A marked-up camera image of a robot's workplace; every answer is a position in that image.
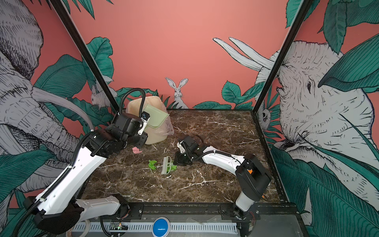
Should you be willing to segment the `clear plastic bin liner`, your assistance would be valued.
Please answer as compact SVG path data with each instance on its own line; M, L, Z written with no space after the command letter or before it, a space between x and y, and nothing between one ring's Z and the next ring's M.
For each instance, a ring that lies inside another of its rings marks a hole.
M167 112L165 108L158 108L164 112ZM157 136L167 136L171 133L171 127L170 127L170 121L169 121L169 116L167 117L166 121L159 127L159 128L152 128L149 127L148 125L146 126L144 132L149 134L149 135L157 135Z

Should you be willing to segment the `light green hand brush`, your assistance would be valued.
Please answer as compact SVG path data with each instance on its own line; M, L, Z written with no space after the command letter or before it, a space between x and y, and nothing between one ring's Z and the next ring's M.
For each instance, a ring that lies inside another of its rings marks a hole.
M162 175L167 175L173 170L173 161L170 156L166 156L163 158L163 164L162 164Z

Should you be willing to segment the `cream plastic trash bin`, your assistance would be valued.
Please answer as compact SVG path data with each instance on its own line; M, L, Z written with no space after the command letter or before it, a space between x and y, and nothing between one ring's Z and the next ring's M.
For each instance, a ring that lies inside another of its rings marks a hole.
M169 114L158 96L147 96L143 105L143 112L149 114L148 122L144 132L147 133L147 145L152 145L164 141L169 133Z

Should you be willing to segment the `light green plastic dustpan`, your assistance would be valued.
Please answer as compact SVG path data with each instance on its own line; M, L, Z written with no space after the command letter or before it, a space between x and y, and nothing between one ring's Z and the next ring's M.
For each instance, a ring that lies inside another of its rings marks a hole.
M152 128L159 128L167 119L169 114L150 104L146 105L143 111L150 114L148 126Z

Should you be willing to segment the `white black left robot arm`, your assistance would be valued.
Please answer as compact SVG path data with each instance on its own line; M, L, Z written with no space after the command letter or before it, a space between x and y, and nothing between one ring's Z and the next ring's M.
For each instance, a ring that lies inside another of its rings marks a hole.
M142 96L138 116L123 111L126 98L136 91ZM113 122L105 129L86 134L79 141L69 165L54 182L37 197L24 201L26 213L15 226L12 236L18 236L31 215L35 227L42 231L40 236L63 234L77 223L94 217L124 219L129 216L129 203L121 194L90 200L75 199L74 195L106 159L125 149L128 142L136 142L137 147L146 142L148 135L144 130L150 115L143 112L145 99L143 89L131 89L122 97Z

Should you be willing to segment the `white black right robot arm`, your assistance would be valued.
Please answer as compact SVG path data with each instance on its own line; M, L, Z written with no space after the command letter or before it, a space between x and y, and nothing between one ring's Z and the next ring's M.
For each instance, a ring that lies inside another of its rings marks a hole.
M203 140L197 143L190 135L179 139L177 147L179 151L175 154L174 163L178 166L200 161L236 176L241 193L235 201L235 208L240 212L247 212L253 204L260 201L271 182L269 172L254 154L230 154L204 143Z

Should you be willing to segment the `small pink paper scrap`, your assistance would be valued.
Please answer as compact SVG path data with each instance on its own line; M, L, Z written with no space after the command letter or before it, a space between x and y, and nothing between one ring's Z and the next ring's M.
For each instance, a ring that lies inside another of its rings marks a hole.
M140 153L142 153L143 151L141 151L139 148L137 148L137 147L133 147L132 148L132 152L134 153L134 154L140 154Z

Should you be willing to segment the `green paper scrap far left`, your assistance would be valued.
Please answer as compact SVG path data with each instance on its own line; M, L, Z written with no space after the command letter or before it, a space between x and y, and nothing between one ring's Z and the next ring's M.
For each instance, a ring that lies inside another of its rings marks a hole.
M157 161L155 161L155 160L149 160L148 167L149 167L151 170L156 170L156 169L157 169L157 167L155 166L156 163L157 163Z

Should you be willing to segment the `blue round button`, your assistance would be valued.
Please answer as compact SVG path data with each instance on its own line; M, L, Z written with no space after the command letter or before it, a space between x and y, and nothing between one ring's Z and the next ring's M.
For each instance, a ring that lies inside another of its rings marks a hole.
M152 234L154 237L167 237L170 230L169 220L165 217L160 217L153 224Z

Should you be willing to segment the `coiled clear tube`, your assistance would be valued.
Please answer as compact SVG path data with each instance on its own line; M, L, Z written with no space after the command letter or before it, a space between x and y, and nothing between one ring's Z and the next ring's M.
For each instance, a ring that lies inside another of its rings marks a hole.
M82 233L79 235L79 237L86 237L90 231L90 227L91 227L90 221L85 220L83 223L79 223L79 224L75 225L73 228L71 228L70 230L68 230L65 233L65 237L73 237L73 231L75 231L75 230L82 231Z

